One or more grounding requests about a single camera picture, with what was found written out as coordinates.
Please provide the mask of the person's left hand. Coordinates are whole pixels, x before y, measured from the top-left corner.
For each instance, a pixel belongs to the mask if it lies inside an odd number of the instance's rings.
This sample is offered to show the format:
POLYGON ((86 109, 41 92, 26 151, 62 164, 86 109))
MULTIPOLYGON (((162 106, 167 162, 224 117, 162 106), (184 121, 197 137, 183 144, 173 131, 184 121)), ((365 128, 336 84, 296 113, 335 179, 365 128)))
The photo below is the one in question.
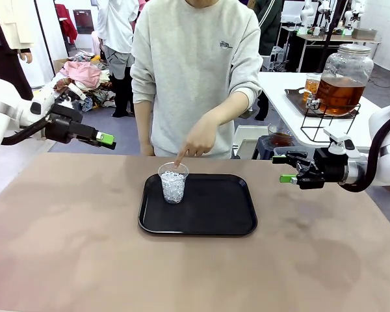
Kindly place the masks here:
POLYGON ((207 113, 202 116, 187 135, 174 166, 178 167, 184 157, 201 157, 209 153, 215 144, 219 125, 220 122, 214 114, 207 113))

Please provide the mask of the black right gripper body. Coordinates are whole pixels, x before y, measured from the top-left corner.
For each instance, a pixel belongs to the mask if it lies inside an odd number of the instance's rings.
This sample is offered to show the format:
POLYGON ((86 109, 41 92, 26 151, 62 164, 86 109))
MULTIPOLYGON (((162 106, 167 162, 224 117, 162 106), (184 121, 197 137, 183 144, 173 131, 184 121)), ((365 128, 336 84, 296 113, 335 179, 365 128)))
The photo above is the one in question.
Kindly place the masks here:
POLYGON ((330 153, 328 148, 316 149, 311 164, 297 174, 300 189, 321 189, 325 183, 337 183, 344 179, 348 157, 330 153))

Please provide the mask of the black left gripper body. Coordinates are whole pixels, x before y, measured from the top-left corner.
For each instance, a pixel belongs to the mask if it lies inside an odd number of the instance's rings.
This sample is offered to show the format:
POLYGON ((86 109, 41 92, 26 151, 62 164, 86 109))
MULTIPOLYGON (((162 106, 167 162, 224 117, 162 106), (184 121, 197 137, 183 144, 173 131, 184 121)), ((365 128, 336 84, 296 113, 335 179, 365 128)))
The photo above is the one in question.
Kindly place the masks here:
POLYGON ((54 104, 49 112, 45 137, 60 143, 69 143, 76 138, 83 142, 96 141, 96 130, 82 124, 83 115, 63 105, 54 104))

